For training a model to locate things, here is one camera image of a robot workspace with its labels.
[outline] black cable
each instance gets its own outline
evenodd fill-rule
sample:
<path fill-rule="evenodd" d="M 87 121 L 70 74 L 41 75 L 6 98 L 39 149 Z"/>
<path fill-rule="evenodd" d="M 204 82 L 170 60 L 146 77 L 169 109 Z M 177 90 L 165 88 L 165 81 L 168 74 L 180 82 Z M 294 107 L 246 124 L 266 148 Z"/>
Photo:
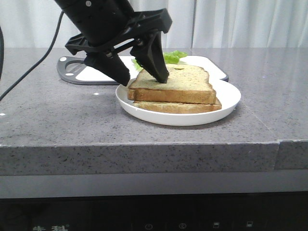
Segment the black cable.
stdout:
<path fill-rule="evenodd" d="M 46 57 L 49 55 L 49 53 L 51 52 L 53 46 L 54 46 L 54 43 L 56 42 L 56 39 L 57 39 L 57 36 L 58 36 L 58 33 L 59 33 L 59 30 L 60 30 L 60 25 L 61 25 L 61 21 L 62 21 L 62 18 L 63 18 L 63 14 L 64 12 L 61 12 L 60 16 L 59 16 L 59 20 L 58 20 L 58 24 L 57 24 L 57 28 L 56 28 L 56 31 L 54 33 L 54 36 L 53 36 L 53 39 L 52 39 L 52 42 L 50 44 L 50 47 L 48 48 L 48 50 L 46 51 L 46 53 L 44 54 L 44 56 L 36 63 L 34 64 L 32 67 L 30 67 L 29 70 L 27 70 L 16 82 L 14 82 L 1 96 L 0 96 L 0 101 L 14 88 L 16 87 L 16 85 L 18 83 L 20 83 L 21 80 L 23 80 L 31 71 L 33 71 L 41 62 L 43 62 Z"/>
<path fill-rule="evenodd" d="M 4 38 L 0 26 L 0 79 L 2 75 L 3 61 L 4 61 Z"/>

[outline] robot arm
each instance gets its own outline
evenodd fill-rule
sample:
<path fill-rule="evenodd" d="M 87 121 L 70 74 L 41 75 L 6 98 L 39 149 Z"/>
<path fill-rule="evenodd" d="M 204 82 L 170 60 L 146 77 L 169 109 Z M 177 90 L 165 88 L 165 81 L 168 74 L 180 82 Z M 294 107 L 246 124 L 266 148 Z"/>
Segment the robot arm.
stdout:
<path fill-rule="evenodd" d="M 128 0 L 55 0 L 80 30 L 66 48 L 75 55 L 85 51 L 91 66 L 126 86 L 129 71 L 118 53 L 132 47 L 131 55 L 160 83 L 168 71 L 161 48 L 161 31 L 167 33 L 172 20 L 166 9 L 135 12 Z M 118 48 L 116 45 L 132 40 Z"/>

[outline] toast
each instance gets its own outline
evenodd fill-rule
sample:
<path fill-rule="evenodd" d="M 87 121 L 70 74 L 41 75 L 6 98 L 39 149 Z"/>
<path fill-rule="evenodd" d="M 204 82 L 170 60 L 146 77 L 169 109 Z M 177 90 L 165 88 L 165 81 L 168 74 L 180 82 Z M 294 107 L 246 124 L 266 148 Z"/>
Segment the toast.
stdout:
<path fill-rule="evenodd" d="M 135 101 L 133 105 L 149 111 L 176 114 L 204 113 L 221 109 L 221 103 L 218 99 L 216 99 L 215 104 Z"/>
<path fill-rule="evenodd" d="M 166 84 L 156 81 L 146 70 L 140 71 L 128 87 L 133 101 L 215 104 L 216 91 L 208 83 L 209 74 L 192 65 L 167 64 Z"/>

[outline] gray countertop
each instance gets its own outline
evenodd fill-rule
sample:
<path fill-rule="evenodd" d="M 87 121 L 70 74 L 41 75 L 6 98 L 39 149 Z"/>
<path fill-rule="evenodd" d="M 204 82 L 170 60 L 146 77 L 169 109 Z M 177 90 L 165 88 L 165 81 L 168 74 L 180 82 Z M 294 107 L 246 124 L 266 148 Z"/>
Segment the gray countertop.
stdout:
<path fill-rule="evenodd" d="M 6 49 L 0 93 L 45 50 Z M 0 102 L 0 175 L 308 169 L 308 49 L 187 52 L 212 60 L 240 90 L 226 118 L 192 127 L 139 120 L 120 107 L 116 86 L 61 80 L 56 62 L 70 54 L 53 49 Z"/>

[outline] plate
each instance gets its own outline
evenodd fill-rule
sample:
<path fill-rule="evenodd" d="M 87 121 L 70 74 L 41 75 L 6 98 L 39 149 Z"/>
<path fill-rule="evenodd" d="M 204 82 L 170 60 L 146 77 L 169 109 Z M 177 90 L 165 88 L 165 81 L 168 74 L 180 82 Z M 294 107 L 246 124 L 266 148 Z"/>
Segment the plate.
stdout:
<path fill-rule="evenodd" d="M 210 76 L 209 81 L 216 90 L 216 96 L 222 109 L 213 112 L 196 114 L 171 114 L 144 110 L 133 106 L 133 101 L 127 99 L 128 87 L 119 85 L 115 94 L 122 108 L 132 116 L 155 124 L 170 126 L 194 126 L 211 123 L 229 115 L 241 99 L 240 91 L 232 84 Z"/>

